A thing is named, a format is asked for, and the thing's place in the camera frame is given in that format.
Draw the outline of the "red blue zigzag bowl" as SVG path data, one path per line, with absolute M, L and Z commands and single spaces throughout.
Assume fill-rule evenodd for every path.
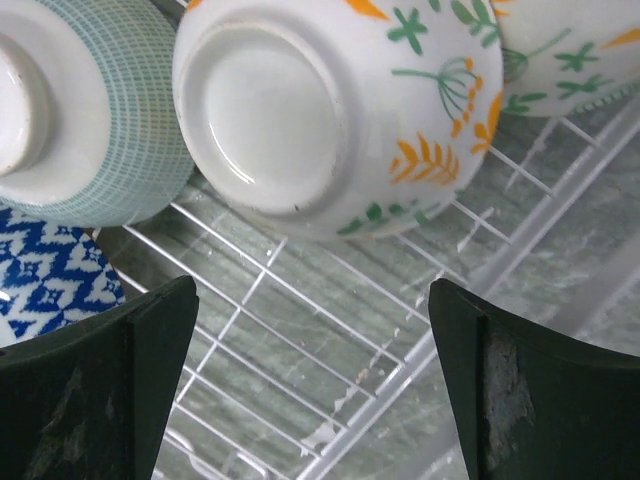
M 1 345 L 50 333 L 125 302 L 116 271 L 81 228 L 1 207 Z

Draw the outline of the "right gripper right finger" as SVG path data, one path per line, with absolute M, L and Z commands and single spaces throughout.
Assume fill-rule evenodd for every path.
M 428 312 L 470 478 L 638 478 L 638 357 L 447 279 L 431 284 Z

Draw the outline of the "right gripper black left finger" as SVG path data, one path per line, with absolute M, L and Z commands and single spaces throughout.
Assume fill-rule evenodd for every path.
M 2 478 L 151 478 L 198 310 L 181 276 L 2 348 Z

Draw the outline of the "yellow star floral bowl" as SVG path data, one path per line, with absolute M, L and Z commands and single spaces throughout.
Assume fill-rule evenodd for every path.
M 559 117 L 639 91 L 636 0 L 494 1 L 502 111 Z

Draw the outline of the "pale green celadon bowl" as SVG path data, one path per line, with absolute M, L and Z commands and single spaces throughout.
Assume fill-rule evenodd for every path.
M 171 88 L 176 33 L 149 1 L 1 5 L 1 201 L 78 227 L 151 218 L 194 164 Z

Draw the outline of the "white wire dish rack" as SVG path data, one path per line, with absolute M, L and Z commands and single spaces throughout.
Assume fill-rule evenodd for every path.
M 462 479 L 430 285 L 639 351 L 639 96 L 528 117 L 507 91 L 485 164 L 423 227 L 315 244 L 257 228 L 194 175 L 149 221 L 97 234 L 129 297 L 181 274 L 199 318 L 158 479 Z

